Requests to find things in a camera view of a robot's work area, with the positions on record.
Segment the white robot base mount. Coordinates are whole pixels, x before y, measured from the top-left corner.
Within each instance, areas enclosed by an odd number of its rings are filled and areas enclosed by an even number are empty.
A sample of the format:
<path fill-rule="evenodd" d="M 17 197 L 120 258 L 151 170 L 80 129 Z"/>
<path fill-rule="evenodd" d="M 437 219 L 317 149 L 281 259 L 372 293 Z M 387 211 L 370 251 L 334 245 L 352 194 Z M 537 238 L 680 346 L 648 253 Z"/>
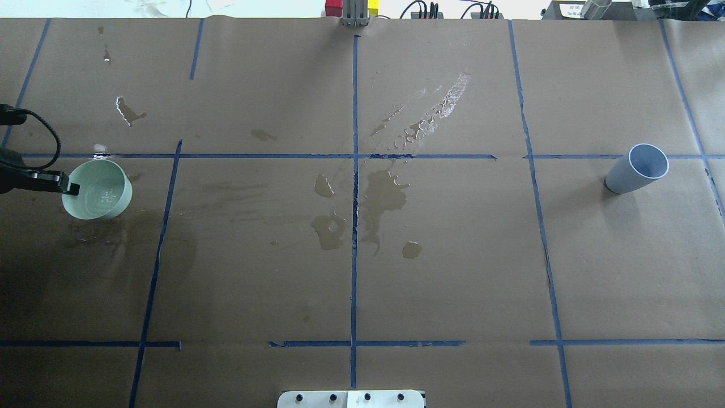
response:
<path fill-rule="evenodd" d="M 277 407 L 426 407 L 425 393 L 393 390 L 300 390 L 283 392 Z"/>

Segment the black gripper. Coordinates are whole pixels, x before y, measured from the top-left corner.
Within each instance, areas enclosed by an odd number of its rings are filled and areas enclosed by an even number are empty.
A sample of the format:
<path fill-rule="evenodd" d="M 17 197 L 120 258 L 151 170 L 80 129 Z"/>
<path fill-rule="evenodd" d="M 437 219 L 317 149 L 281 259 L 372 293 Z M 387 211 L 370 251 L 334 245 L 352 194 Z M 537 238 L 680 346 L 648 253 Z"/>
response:
<path fill-rule="evenodd" d="M 28 115 L 40 119 L 40 116 L 29 109 L 21 109 L 10 104 L 1 104 L 2 126 L 19 126 L 24 124 Z M 80 185 L 70 181 L 62 171 L 34 171 L 26 166 L 20 153 L 1 148 L 1 194 L 13 189 L 25 189 L 42 193 L 60 193 L 66 196 L 78 196 Z"/>

